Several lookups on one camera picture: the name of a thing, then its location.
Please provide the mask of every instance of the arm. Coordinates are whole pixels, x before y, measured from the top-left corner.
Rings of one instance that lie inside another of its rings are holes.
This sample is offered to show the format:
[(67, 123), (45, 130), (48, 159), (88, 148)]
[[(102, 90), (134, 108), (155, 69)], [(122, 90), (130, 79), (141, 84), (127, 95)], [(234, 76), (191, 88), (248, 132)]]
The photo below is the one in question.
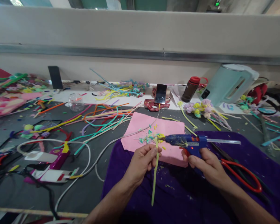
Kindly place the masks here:
[(87, 216), (84, 224), (117, 223), (135, 189), (142, 183), (146, 171), (156, 166), (156, 154), (162, 149), (148, 144), (137, 149), (124, 177), (109, 191)]
[(196, 156), (189, 156), (188, 158), (182, 151), (184, 160), (188, 161), (192, 168), (197, 167), (200, 169), (205, 178), (219, 189), (240, 223), (279, 223), (230, 179), (215, 154), (207, 148), (200, 149), (200, 153), (203, 159)]

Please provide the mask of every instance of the clear plastic cup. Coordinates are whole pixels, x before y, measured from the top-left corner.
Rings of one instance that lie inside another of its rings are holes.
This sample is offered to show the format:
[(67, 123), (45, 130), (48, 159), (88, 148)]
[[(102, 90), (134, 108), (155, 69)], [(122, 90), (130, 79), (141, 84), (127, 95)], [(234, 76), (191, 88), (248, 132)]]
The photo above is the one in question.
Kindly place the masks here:
[(74, 112), (82, 111), (84, 109), (83, 97), (76, 93), (69, 95), (68, 104), (70, 109)]

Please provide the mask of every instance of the hand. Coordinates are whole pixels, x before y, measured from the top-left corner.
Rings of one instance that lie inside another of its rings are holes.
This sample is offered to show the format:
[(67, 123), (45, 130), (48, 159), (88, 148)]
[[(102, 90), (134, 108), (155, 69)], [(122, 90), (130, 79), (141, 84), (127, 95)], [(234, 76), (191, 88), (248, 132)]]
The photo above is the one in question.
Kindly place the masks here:
[(186, 156), (184, 151), (181, 151), (184, 161), (188, 161), (192, 168), (200, 169), (205, 178), (215, 187), (221, 190), (227, 190), (234, 182), (225, 172), (223, 166), (217, 156), (207, 148), (201, 148), (200, 154), (203, 159), (196, 156)]
[(150, 171), (152, 167), (156, 166), (156, 154), (159, 152), (159, 157), (161, 157), (161, 151), (160, 147), (157, 150), (156, 146), (152, 144), (137, 149), (123, 179), (128, 184), (138, 187), (142, 183), (146, 171)]

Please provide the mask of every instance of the red bottle cap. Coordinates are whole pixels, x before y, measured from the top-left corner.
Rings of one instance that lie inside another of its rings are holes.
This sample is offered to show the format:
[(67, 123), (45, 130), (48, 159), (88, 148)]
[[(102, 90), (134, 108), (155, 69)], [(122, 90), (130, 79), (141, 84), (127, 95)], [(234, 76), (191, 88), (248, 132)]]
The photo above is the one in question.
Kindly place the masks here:
[(197, 76), (192, 76), (189, 80), (189, 83), (198, 85), (200, 83), (200, 78)]

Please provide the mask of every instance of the person's left hand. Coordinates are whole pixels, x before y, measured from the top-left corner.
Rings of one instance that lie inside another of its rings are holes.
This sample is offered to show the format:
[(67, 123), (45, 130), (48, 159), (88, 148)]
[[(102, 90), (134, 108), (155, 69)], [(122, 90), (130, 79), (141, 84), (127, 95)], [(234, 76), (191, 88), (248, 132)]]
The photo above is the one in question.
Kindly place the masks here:
[(158, 147), (157, 150), (156, 146), (152, 144), (137, 149), (123, 179), (138, 187), (142, 183), (146, 171), (150, 171), (152, 167), (156, 166), (156, 154), (159, 152), (159, 157), (161, 157), (161, 151), (162, 148)]

